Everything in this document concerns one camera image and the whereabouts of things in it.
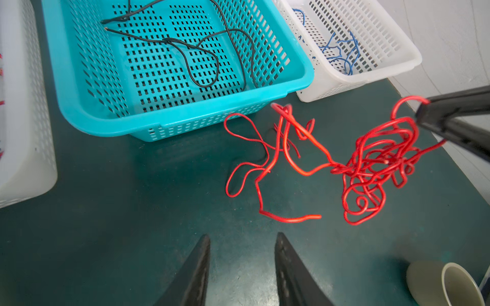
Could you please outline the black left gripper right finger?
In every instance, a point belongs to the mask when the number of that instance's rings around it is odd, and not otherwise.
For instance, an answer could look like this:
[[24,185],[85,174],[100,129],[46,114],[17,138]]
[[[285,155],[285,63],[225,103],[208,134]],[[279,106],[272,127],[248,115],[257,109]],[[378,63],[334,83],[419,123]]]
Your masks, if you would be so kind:
[[332,305],[305,267],[292,244],[279,232],[274,247],[280,305]]

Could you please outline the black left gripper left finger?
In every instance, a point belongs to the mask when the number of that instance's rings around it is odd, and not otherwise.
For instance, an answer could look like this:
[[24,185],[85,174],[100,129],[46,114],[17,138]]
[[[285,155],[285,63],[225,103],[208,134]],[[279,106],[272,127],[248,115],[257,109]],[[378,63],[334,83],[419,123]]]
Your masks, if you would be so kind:
[[210,260],[211,240],[205,234],[154,305],[205,305]]

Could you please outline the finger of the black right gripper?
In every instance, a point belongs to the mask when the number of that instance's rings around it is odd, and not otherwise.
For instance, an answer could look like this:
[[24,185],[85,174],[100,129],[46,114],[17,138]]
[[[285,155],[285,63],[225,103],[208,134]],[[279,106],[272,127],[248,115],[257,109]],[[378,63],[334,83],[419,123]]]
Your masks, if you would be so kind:
[[489,115],[489,86],[427,99],[415,114],[417,122],[443,122],[454,117]]
[[449,119],[448,121],[417,119],[417,125],[489,162],[488,130],[470,125],[459,119]]

